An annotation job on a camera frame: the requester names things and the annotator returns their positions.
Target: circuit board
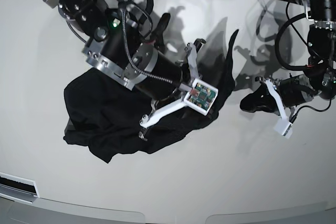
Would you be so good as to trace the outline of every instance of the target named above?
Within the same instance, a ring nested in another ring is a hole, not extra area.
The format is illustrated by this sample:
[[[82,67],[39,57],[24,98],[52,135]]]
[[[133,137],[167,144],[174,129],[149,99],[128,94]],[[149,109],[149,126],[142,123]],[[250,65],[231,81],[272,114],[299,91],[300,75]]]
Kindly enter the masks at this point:
[[[199,106],[203,110],[208,110],[216,98],[216,92],[198,83],[194,89],[190,91],[189,102]]]

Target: vent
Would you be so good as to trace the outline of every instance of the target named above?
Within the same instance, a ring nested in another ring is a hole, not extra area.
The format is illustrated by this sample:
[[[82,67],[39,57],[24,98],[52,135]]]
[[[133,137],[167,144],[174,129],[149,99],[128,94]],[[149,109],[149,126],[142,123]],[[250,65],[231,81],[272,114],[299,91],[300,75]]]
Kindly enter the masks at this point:
[[[39,193],[35,181],[0,173],[0,196],[33,203],[36,198],[39,198]]]

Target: black cloth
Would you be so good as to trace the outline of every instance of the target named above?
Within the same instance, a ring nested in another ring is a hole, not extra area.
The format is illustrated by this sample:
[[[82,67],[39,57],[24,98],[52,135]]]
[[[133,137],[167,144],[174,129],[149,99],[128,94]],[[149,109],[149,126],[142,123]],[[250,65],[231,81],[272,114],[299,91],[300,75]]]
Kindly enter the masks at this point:
[[[183,108],[162,118],[139,138],[139,120],[151,112],[151,99],[130,91],[95,68],[72,81],[64,90],[66,107],[74,129],[66,131],[68,144],[88,146],[96,157],[109,163],[115,154],[148,154],[182,140],[192,130],[202,129],[218,118],[219,110],[235,87],[232,51],[238,30],[232,35],[217,88],[218,97],[208,116]]]

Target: white table surface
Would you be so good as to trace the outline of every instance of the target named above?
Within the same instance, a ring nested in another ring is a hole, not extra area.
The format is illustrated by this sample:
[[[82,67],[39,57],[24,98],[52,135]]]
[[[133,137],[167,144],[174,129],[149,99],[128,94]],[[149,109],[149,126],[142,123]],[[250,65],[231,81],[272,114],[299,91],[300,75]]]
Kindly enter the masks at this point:
[[[205,38],[200,58],[209,65],[226,54],[239,28],[237,77],[265,72],[240,52],[248,49],[247,55],[259,54],[258,61],[269,59],[274,39],[261,37],[277,33],[277,23],[286,20],[285,6],[276,0],[155,0],[154,11],[172,11],[167,42],[183,48]],[[82,42],[41,0],[0,0],[0,7],[0,171],[35,180],[42,198],[141,212],[148,223],[184,224],[322,201],[336,206],[336,106],[326,113],[303,110],[287,140],[272,129],[275,115],[240,111],[241,99],[251,93],[245,87],[229,97],[206,129],[152,155],[117,155],[105,164],[88,148],[62,139],[69,118],[63,90],[90,68]],[[302,12],[300,6],[290,7],[291,16]],[[308,25],[297,23],[304,37]],[[306,63],[307,51],[294,33],[287,47],[296,63]],[[266,71],[288,76],[277,67]],[[327,106],[319,98],[312,104]]]

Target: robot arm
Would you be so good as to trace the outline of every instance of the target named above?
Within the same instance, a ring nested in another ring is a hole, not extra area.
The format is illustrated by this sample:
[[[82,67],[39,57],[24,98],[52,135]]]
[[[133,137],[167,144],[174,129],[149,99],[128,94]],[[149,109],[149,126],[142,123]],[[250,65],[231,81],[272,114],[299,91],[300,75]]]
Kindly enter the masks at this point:
[[[310,102],[316,96],[331,103],[336,95],[336,71],[333,68],[333,62],[336,60],[336,0],[310,0],[310,11],[308,11],[307,0],[304,0],[304,9],[305,13],[288,20],[281,27],[275,41],[275,53],[279,63],[288,70],[303,71],[303,74],[291,76],[286,80],[259,77],[256,79],[261,82],[259,89],[249,94],[240,103],[240,108],[246,112],[264,111],[281,115],[275,129],[286,137],[290,136],[292,124],[300,109],[287,118],[281,113],[283,108],[293,108]],[[310,57],[305,66],[291,66],[280,55],[280,39],[290,25],[305,17],[314,22],[309,27],[308,40],[305,43]],[[277,95],[280,97],[280,103],[276,102]]]
[[[72,31],[74,26],[90,37],[83,41],[82,52],[87,56],[87,63],[125,88],[135,87],[152,98],[152,112],[139,119],[140,138],[146,140],[145,134],[151,126],[186,106],[207,115],[218,90],[201,81],[198,75],[197,52],[205,41],[197,39],[186,46],[187,63],[179,66],[168,61],[163,54],[162,34],[170,14],[164,14],[153,29],[150,17],[153,0],[147,0],[146,9],[125,0],[117,0],[118,8],[110,8],[104,0],[43,1],[52,8],[58,6]],[[138,9],[142,16],[137,19],[128,7]],[[150,29],[143,35],[140,31],[146,20]]]

